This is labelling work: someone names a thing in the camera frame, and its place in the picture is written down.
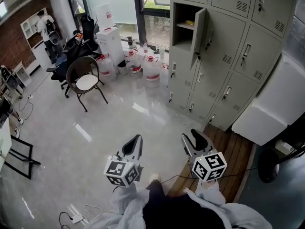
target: wooden platform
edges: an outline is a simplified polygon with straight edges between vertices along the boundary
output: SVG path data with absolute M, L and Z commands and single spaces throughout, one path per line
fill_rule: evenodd
M 216 150 L 222 152 L 224 155 L 228 164 L 224 176 L 238 174 L 246 170 L 252 149 L 252 142 L 232 131 L 224 132 L 212 125 L 207 125 L 203 133 L 209 136 L 213 141 Z M 180 175 L 183 177 L 191 177 L 187 165 L 185 165 Z M 244 173 L 241 173 L 238 176 L 224 177 L 218 180 L 219 189 L 227 203 L 233 202 L 243 177 Z M 167 195 L 172 197 L 180 196 L 183 194 L 183 190 L 186 187 L 194 192 L 197 188 L 197 184 L 198 179 L 178 177 Z

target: locker vent slot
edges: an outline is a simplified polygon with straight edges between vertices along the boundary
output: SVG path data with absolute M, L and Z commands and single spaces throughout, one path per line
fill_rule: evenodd
M 231 60 L 232 60 L 232 57 L 230 57 L 228 55 L 224 55 L 223 62 L 226 62 L 226 63 L 230 64 Z
M 215 94 L 215 93 L 210 92 L 209 97 L 211 97 L 211 98 L 215 98 L 215 97 L 216 97 L 216 94 Z
M 248 4 L 241 2 L 241 1 L 237 1 L 236 8 L 238 10 L 241 10 L 242 12 L 247 12 Z
M 184 82 L 184 85 L 186 85 L 186 86 L 191 86 L 191 82 L 185 81 L 185 82 Z
M 240 106 L 237 106 L 236 104 L 234 105 L 234 107 L 233 107 L 233 109 L 235 109 L 235 110 L 240 110 Z
M 255 71 L 254 75 L 255 78 L 257 78 L 258 80 L 260 80 L 263 76 L 263 74 L 259 71 Z
M 276 21 L 275 28 L 280 31 L 281 33 L 284 33 L 285 25 L 281 23 L 280 21 Z

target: white wall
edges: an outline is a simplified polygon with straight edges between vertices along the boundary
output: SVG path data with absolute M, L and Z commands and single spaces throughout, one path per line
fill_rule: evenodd
M 68 0 L 50 0 L 56 20 L 62 34 L 62 38 L 71 38 L 76 26 Z
M 94 8 L 107 2 L 110 4 L 115 23 L 137 24 L 134 0 L 87 0 L 94 20 L 96 20 Z

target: white shelf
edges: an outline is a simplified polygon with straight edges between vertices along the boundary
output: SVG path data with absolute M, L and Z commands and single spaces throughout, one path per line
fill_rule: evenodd
M 182 50 L 185 50 L 187 52 L 191 51 L 192 47 L 192 40 L 185 40 L 185 41 L 180 41 L 179 43 L 174 45 L 177 48 L 180 48 Z
M 186 29 L 190 29 L 190 30 L 192 30 L 192 31 L 194 30 L 194 26 L 193 26 L 193 25 L 189 25 L 189 24 L 187 24 L 187 23 L 185 23 L 185 22 L 183 22 L 183 23 L 177 23 L 176 26 L 182 27 L 182 28 L 186 28 Z

